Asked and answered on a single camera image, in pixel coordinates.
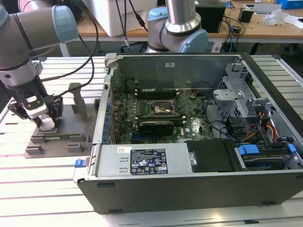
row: blue tab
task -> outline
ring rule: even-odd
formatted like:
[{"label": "blue tab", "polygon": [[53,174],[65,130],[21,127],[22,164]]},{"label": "blue tab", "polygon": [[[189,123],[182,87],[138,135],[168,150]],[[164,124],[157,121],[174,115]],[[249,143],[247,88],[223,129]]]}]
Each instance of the blue tab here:
[{"label": "blue tab", "polygon": [[255,144],[245,144],[238,148],[241,155],[259,155],[260,151]]},{"label": "blue tab", "polygon": [[240,155],[245,155],[245,151],[243,150],[242,147],[239,147],[238,150],[240,152]]},{"label": "blue tab", "polygon": [[85,167],[85,163],[86,163],[86,160],[78,159],[78,160],[75,161],[74,167],[75,168],[83,168],[83,167]]},{"label": "blue tab", "polygon": [[292,152],[293,155],[297,151],[297,149],[295,148],[295,146],[293,144],[288,144],[288,148],[290,149],[290,151]]}]

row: white sticker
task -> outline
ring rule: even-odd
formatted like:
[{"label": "white sticker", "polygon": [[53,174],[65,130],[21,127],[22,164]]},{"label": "white sticker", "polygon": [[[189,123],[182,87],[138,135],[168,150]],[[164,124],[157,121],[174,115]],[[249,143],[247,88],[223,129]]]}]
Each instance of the white sticker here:
[{"label": "white sticker", "polygon": [[165,63],[165,67],[166,68],[174,68],[175,67],[175,63],[174,62]]},{"label": "white sticker", "polygon": [[132,147],[118,147],[118,153],[131,153]]}]

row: metal slotted table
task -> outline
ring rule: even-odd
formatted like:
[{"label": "metal slotted table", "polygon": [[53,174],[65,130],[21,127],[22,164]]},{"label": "metal slotted table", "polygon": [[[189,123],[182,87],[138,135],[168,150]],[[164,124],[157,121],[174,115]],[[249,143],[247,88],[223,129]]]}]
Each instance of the metal slotted table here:
[{"label": "metal slotted table", "polygon": [[[282,60],[271,56],[253,56],[294,109],[303,117],[302,79]],[[61,75],[79,67],[87,58],[47,58],[41,78]],[[82,89],[86,103],[100,97],[103,88],[104,57],[95,58],[96,75]],[[47,91],[58,94],[71,82],[84,83],[90,78],[91,65],[77,74],[45,83]],[[261,88],[255,84],[263,96]],[[71,94],[65,104],[73,104]],[[235,207],[205,210],[179,210],[150,213],[99,215],[73,182],[73,163],[80,157],[24,159],[23,154],[35,124],[0,114],[0,225],[14,226],[245,226],[295,227],[303,225],[303,192],[282,205]]]}]

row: black device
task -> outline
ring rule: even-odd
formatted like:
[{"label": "black device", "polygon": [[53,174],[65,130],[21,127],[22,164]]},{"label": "black device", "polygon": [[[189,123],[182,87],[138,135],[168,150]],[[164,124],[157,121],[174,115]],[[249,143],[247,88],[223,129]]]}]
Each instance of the black device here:
[{"label": "black device", "polygon": [[208,33],[219,33],[226,7],[219,0],[196,0],[201,25]]},{"label": "black device", "polygon": [[241,9],[240,14],[238,16],[238,20],[242,23],[249,23],[253,13],[253,10]]}]

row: gray plastic bracket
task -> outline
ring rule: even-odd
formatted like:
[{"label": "gray plastic bracket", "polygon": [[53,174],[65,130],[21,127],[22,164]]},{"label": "gray plastic bracket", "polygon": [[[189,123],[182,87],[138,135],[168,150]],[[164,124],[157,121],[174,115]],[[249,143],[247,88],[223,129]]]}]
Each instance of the gray plastic bracket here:
[{"label": "gray plastic bracket", "polygon": [[105,55],[105,66],[106,68],[111,68],[114,65],[117,65],[118,56],[116,53],[108,53]]},{"label": "gray plastic bracket", "polygon": [[45,139],[43,139],[42,136],[31,136],[30,141],[32,141],[33,144],[45,143]]},{"label": "gray plastic bracket", "polygon": [[69,143],[69,144],[67,144],[66,148],[71,153],[83,151],[83,146],[80,143]]},{"label": "gray plastic bracket", "polygon": [[40,145],[32,145],[32,146],[27,146],[25,151],[29,155],[34,155],[34,154],[43,154],[43,148]]},{"label": "gray plastic bracket", "polygon": [[70,136],[70,140],[72,142],[81,142],[85,140],[85,137],[83,135],[83,133],[79,134],[79,135],[72,135]]}]

